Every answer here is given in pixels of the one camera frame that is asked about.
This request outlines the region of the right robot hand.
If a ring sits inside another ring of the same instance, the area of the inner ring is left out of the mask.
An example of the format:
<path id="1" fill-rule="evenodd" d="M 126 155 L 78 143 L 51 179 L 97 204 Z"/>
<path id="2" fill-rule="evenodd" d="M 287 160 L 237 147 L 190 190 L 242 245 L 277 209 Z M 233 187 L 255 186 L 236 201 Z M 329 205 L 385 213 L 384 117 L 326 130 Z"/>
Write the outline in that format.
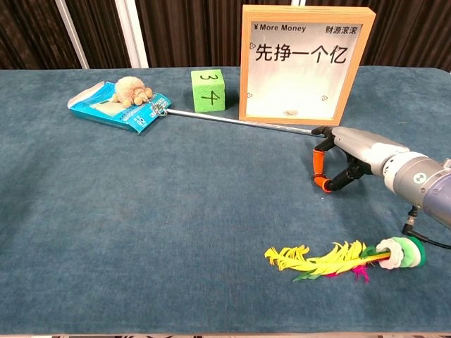
<path id="1" fill-rule="evenodd" d="M 384 136 L 350 127 L 323 125 L 311 133 L 325 137 L 313 150 L 313 181 L 327 193 L 338 191 L 363 175 L 382 176 L 390 158 L 409 151 L 405 145 Z M 330 179 L 323 172 L 323 162 L 325 152 L 335 146 L 345 153 L 347 167 Z"/>

